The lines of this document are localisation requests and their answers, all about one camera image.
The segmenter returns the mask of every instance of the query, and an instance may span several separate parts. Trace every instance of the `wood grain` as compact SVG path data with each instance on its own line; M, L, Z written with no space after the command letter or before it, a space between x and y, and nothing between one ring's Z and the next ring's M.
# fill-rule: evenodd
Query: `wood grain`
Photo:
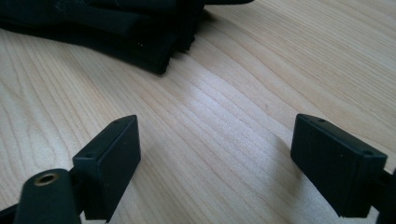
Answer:
M375 223L374 209L339 218L290 143L296 114L311 114L387 153L393 171L395 11L391 0L207 7L163 77L0 30L0 209L136 114L143 159L111 223Z

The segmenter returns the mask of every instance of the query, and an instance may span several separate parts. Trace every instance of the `light wood surface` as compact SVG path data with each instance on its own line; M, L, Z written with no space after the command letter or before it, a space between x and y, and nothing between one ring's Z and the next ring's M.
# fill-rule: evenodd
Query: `light wood surface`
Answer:
M139 119L142 161L111 223L375 223L339 218L290 159L297 113L396 167L396 2L206 7L163 77L90 49L0 30L0 209L106 125ZM84 223L103 223L84 221Z

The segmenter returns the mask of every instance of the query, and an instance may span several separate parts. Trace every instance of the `black plastic object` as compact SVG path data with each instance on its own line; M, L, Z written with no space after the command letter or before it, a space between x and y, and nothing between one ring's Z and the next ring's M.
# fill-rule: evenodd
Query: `black plastic object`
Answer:
M54 169L31 177L20 203L0 212L1 224L107 222L140 162L137 117L117 119L104 128L74 158L67 172Z
M384 153L324 119L299 114L291 158L338 216L367 217L373 205L382 223L396 223L396 178L384 171Z
M85 46L163 74L188 50L205 4L252 0L0 0L0 27Z

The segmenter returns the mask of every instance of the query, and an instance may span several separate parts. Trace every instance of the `black plastic arm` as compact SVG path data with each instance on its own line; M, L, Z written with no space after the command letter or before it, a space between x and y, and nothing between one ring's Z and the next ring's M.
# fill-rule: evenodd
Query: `black plastic arm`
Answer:
M19 204L0 212L2 224L78 224L113 216L140 162L137 117L117 119L74 158L74 168L32 176L23 185Z
M384 153L324 119L299 114L291 158L338 216L367 217L374 206L377 223L396 223L396 174L384 170Z

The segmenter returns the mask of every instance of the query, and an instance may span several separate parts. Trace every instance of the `wooden table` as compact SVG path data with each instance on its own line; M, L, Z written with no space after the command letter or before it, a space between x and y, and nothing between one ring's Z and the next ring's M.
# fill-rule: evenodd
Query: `wooden table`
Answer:
M106 125L139 118L142 161L111 223L375 223L339 218L290 159L297 113L396 167L396 2L206 7L163 77L78 46L0 30L0 209ZM84 223L103 223L84 221Z

